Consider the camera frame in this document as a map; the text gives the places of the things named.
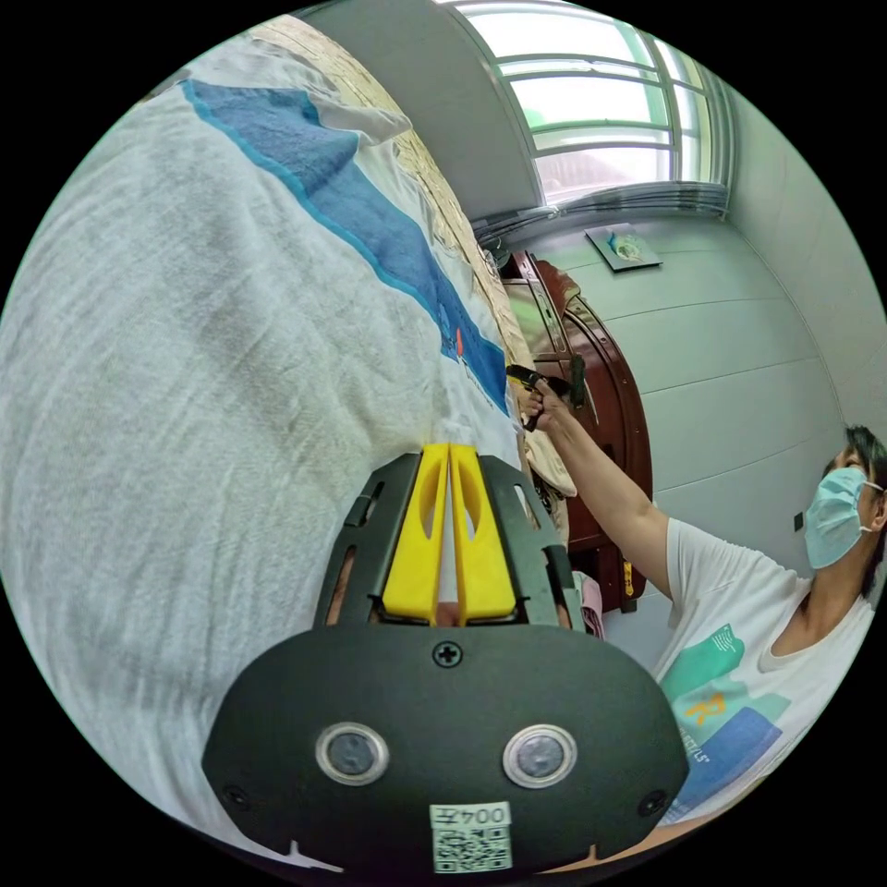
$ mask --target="pink object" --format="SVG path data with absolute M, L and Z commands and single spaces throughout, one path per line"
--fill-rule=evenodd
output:
M 595 638 L 604 640 L 603 637 L 603 597 L 601 586 L 591 576 L 582 576 L 582 618 Z

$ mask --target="face mask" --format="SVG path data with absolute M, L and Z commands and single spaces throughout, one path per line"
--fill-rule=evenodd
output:
M 866 480 L 859 468 L 838 468 L 820 482 L 807 511 L 807 555 L 810 566 L 821 570 L 844 557 L 863 533 L 870 533 L 859 520 L 859 496 L 863 487 L 883 489 Z

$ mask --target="wooden cabinet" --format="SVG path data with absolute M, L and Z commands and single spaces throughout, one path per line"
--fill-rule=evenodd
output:
M 574 355 L 585 364 L 585 398 L 573 413 L 597 445 L 652 496 L 650 441 L 643 406 L 625 357 L 568 275 L 527 252 L 502 270 L 505 291 L 529 345 L 535 368 L 570 380 Z M 633 611 L 646 579 L 627 571 L 619 550 L 578 498 L 567 502 L 569 555 L 574 569 L 601 585 L 604 611 Z

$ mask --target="window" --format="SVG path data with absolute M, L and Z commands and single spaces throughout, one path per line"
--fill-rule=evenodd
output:
M 626 22 L 562 0 L 436 0 L 503 85 L 549 205 L 603 188 L 722 184 L 713 78 Z

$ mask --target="white wall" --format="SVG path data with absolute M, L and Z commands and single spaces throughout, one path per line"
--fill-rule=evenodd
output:
M 829 376 L 807 326 L 730 225 L 635 225 L 660 268 L 613 274 L 582 231 L 522 246 L 568 271 L 622 349 L 650 432 L 653 489 L 667 514 L 809 576 L 794 517 L 844 441 Z M 670 603 L 648 586 L 608 639 L 651 668 Z
M 804 158 L 757 108 L 731 94 L 738 166 L 729 221 L 804 317 L 845 420 L 887 441 L 887 318 L 865 258 Z
M 480 52 L 432 0 L 341 0 L 302 15 L 385 87 L 469 219 L 536 204 L 535 173 Z

